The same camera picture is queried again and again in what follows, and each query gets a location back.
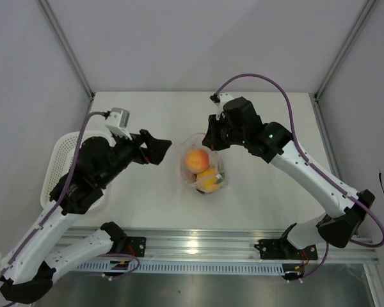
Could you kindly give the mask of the pink orange toy peach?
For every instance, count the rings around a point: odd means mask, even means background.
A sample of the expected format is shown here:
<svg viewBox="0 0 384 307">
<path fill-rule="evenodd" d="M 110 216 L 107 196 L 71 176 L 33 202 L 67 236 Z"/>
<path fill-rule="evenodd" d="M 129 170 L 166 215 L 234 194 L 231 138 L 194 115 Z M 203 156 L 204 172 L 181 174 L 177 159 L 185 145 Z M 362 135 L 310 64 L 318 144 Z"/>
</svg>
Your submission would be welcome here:
<svg viewBox="0 0 384 307">
<path fill-rule="evenodd" d="M 192 173 L 201 173 L 209 168 L 209 154 L 201 148 L 189 150 L 184 158 L 184 164 Z"/>
</svg>

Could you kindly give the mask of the clear zip top bag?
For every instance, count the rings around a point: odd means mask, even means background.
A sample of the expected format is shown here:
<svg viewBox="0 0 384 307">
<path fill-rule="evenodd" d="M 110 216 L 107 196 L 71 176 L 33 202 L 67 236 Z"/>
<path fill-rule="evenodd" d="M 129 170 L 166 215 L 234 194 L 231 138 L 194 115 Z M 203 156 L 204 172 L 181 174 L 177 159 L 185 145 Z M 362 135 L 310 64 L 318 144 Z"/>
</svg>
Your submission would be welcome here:
<svg viewBox="0 0 384 307">
<path fill-rule="evenodd" d="M 212 194 L 228 186 L 222 156 L 202 144 L 204 133 L 191 135 L 177 148 L 180 181 L 200 194 Z"/>
</svg>

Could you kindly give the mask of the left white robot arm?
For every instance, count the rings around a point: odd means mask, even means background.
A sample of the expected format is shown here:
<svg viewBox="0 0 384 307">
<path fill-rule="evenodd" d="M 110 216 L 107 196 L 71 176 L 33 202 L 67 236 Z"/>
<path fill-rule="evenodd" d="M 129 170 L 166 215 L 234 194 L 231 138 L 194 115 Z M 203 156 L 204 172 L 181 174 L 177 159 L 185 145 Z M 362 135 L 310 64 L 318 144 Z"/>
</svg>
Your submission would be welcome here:
<svg viewBox="0 0 384 307">
<path fill-rule="evenodd" d="M 106 187 L 130 163 L 158 165 L 172 142 L 156 139 L 141 129 L 130 138 L 116 136 L 111 146 L 104 137 L 86 139 L 66 174 L 50 193 L 28 234 L 3 260 L 0 304 L 31 304 L 41 299 L 66 273 L 87 260 L 105 254 L 125 253 L 127 234 L 114 222 L 106 222 L 88 237 L 57 252 L 53 247 L 90 207 Z"/>
</svg>

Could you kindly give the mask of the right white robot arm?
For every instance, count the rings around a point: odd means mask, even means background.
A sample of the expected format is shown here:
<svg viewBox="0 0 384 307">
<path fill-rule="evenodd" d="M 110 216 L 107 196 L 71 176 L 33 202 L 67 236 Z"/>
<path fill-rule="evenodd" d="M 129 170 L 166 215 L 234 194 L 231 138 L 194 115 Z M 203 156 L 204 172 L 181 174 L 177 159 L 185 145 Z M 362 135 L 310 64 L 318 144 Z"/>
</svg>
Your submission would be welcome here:
<svg viewBox="0 0 384 307">
<path fill-rule="evenodd" d="M 244 147 L 251 155 L 280 169 L 311 194 L 325 213 L 303 224 L 294 223 L 281 236 L 279 249 L 294 258 L 302 249 L 320 242 L 344 248 L 364 221 L 375 197 L 341 182 L 296 146 L 294 137 L 277 122 L 263 123 L 244 97 L 222 94 L 202 144 L 212 151 Z"/>
</svg>

